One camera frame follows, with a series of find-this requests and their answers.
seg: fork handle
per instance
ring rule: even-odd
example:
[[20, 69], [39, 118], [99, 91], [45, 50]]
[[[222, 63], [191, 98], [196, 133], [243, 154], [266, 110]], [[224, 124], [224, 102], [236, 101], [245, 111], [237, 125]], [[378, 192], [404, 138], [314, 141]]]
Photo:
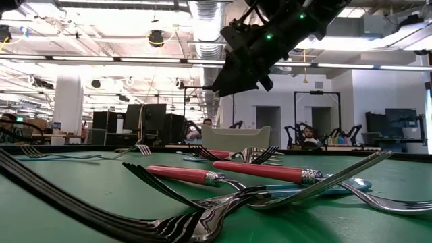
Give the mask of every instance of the fork handle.
[[208, 175], [214, 173], [212, 171], [205, 171], [201, 169], [188, 169], [181, 167], [171, 167], [164, 165], [150, 165], [146, 170], [156, 176], [163, 176], [181, 180], [184, 182], [192, 182], [195, 184], [212, 186], [209, 184]]
[[317, 178], [321, 178], [321, 172], [311, 169], [298, 169], [273, 165], [254, 165], [229, 161], [216, 161], [213, 167], [232, 172], [245, 173], [253, 176], [261, 176], [296, 184], [314, 184]]

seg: pink fork handle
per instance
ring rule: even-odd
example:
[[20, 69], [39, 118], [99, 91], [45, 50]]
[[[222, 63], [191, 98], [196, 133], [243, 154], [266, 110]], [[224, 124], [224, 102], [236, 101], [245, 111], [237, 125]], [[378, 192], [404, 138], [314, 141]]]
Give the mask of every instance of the pink fork handle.
[[210, 172], [201, 169], [188, 169], [163, 165], [150, 165], [146, 169], [149, 173], [156, 176], [163, 176], [201, 185], [205, 185], [205, 176]]
[[293, 182], [296, 184], [302, 183], [303, 169], [289, 168], [289, 167], [282, 167], [282, 166], [271, 166], [271, 165], [235, 163], [229, 161], [216, 161], [213, 163], [213, 167], [217, 169], [223, 169], [226, 171], [245, 173], [248, 175], [261, 176], [261, 177], [271, 178], [276, 180], [283, 180], [286, 182]]
[[212, 154], [212, 155], [215, 155], [217, 158], [219, 158], [219, 159], [225, 159], [225, 158], [228, 158], [229, 156], [230, 156], [230, 153], [231, 152], [229, 152], [229, 151], [215, 151], [215, 150], [209, 150], [209, 152]]

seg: doorway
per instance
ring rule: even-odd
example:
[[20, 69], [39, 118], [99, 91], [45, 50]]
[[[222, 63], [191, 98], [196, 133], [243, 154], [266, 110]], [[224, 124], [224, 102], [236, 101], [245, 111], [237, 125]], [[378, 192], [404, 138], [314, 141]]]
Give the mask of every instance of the doorway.
[[281, 144], [281, 107], [257, 106], [256, 128], [261, 129], [270, 126], [270, 146]]
[[331, 107], [312, 107], [312, 127], [320, 135], [331, 133]]

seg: white column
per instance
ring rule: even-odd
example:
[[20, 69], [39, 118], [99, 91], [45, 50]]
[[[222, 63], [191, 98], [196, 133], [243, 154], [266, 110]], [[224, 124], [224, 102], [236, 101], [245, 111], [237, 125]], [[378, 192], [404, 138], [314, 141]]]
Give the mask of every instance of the white column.
[[[61, 67], [55, 87], [54, 122], [61, 123], [61, 131], [81, 135], [82, 104], [85, 76], [76, 66]], [[51, 145], [64, 144], [64, 138], [51, 139]], [[80, 143], [71, 138], [70, 143]]]

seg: computer monitor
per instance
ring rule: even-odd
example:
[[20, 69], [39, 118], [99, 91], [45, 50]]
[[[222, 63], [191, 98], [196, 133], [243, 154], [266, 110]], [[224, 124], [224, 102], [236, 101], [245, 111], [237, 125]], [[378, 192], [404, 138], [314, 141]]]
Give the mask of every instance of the computer monitor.
[[140, 111], [142, 106], [143, 105], [140, 104], [128, 105], [128, 109], [126, 110], [126, 118], [123, 125], [125, 129], [132, 131], [140, 130], [138, 127], [138, 121], [140, 119]]
[[145, 110], [145, 130], [162, 131], [164, 129], [167, 104], [148, 104]]
[[[124, 128], [130, 130], [139, 130], [138, 121], [142, 105], [128, 105]], [[145, 130], [163, 130], [165, 114], [167, 113], [167, 104], [145, 104], [142, 108], [142, 125]]]
[[416, 109], [386, 109], [385, 116], [393, 128], [416, 128]]

